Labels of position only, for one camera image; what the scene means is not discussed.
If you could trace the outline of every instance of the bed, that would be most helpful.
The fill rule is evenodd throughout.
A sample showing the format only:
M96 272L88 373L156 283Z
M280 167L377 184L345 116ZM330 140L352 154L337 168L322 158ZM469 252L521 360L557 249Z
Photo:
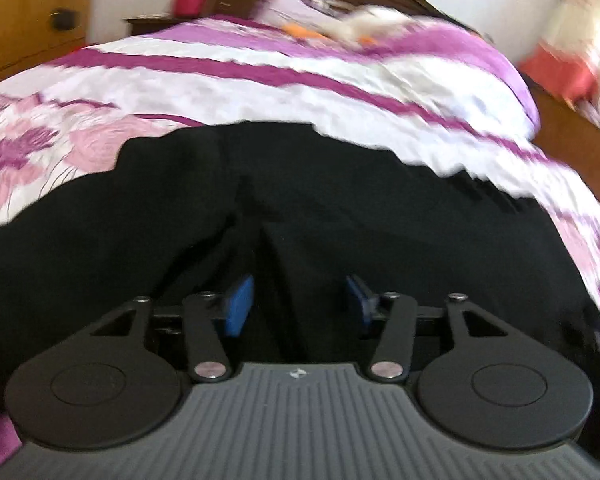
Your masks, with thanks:
M208 0L206 18L1 82L0 225L61 184L111 170L129 139L243 120L309 122L438 176L464 169L533 197L600 311L600 203L531 143L538 110L504 56L425 0L343 0L422 16L393 43L363 52L252 22L258 1Z

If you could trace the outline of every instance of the pink floral pattern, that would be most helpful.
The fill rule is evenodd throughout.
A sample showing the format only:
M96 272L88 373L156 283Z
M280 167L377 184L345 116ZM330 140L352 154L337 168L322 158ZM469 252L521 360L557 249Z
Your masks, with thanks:
M0 218L7 219L30 202L26 196L42 196L82 173L111 170L127 140L183 126L113 106L44 102L37 94L19 100L0 96L0 113L4 110L11 111L0 116ZM24 186L32 187L14 202L14 193Z
M64 162L85 173L113 169L120 147L134 137L158 137L164 131L147 120L127 116L108 124L99 124L69 134L74 144Z
M28 155L51 148L52 139L57 134L57 131L37 126L28 128L14 139L3 138L0 140L0 171L5 168L23 169L29 162Z
M595 259L574 222L570 219L561 219L555 222L555 227L580 272L595 272Z

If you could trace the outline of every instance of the orange object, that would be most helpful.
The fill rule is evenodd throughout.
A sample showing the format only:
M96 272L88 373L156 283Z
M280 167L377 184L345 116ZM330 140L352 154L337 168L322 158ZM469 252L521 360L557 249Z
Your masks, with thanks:
M286 32L288 35L293 36L294 38L298 38L299 40L304 40L305 38L317 38L319 40L326 40L326 36L315 32L314 30L309 30L308 28L301 27L297 23L287 23L282 26L282 30Z
M378 44L378 41L371 36L360 36L358 38L358 43L362 46L374 46Z

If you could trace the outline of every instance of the pillow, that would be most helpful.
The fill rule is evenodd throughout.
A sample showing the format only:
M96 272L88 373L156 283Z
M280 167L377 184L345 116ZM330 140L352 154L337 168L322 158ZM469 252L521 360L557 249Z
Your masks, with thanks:
M362 6L340 20L323 23L318 31L347 48L359 49L362 39L377 41L412 23L411 16L389 7Z
M251 19L276 28L295 23L309 30L319 30L337 22L342 15L340 9L345 10L343 6L352 7L336 0L262 0Z

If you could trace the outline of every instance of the purple stripe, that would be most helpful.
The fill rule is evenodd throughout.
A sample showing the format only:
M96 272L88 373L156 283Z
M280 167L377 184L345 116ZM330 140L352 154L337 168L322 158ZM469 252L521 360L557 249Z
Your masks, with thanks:
M166 119L168 121L175 121L180 124L184 124L185 126L205 126L205 123L200 123L199 121L194 121L193 119L189 119L188 117L183 117L180 115L171 115L171 114L134 114L135 117L141 119Z
M511 89L536 129L540 127L538 108L522 76L509 60L486 41L447 22L441 22L439 26L434 27L413 27L410 30L405 30L400 36L388 38L382 46L367 48L363 52L349 52L341 48L328 46L305 46L296 43L289 36L275 28L259 25L248 20L218 18L251 28L266 27L266 30L279 33L280 37L278 39L266 38L257 33L249 35L215 30L205 25L205 21L183 23L155 34L149 34L147 37L180 43L205 43L234 48L252 48L264 52L280 52L290 57L314 59L336 57L345 61L363 64L397 56L435 56L473 66L496 76Z
M120 108L118 108L118 106L116 106L113 103L101 103L99 101L92 101L89 99L74 99L72 101L59 101L58 99L50 99L49 101L45 101L44 96L40 93L37 92L33 95L33 97L36 98L36 100L38 101L38 104L51 104L51 105L55 105L59 108L65 108L67 106L71 106L71 105L87 105L93 108L116 108L117 110L120 110ZM171 114L131 114L134 117L137 117L139 119L147 119L147 120L168 120L168 121L174 121L176 123L180 123L180 124L184 124L185 126L205 126L204 123L201 123L199 121L195 121L193 119L189 119L188 117L183 117L180 115L171 115Z
M392 97L379 96L365 92L360 88L333 80L329 77L310 72L296 72L291 68L279 68L270 65L245 65L236 62L216 61L173 56L131 56L119 52L101 52L93 48L84 48L50 63L56 66L79 66L106 68L137 68L175 73L197 73L220 78L245 79L272 87L301 84L311 88L329 90L343 97L369 103L397 115L418 115L430 124L440 124L447 129L464 130L479 139L489 140L507 148L525 160L541 161L546 164L563 165L557 160L547 158L541 152L522 150L512 140L477 133L468 123L457 118L444 118L436 115L416 103L403 103Z

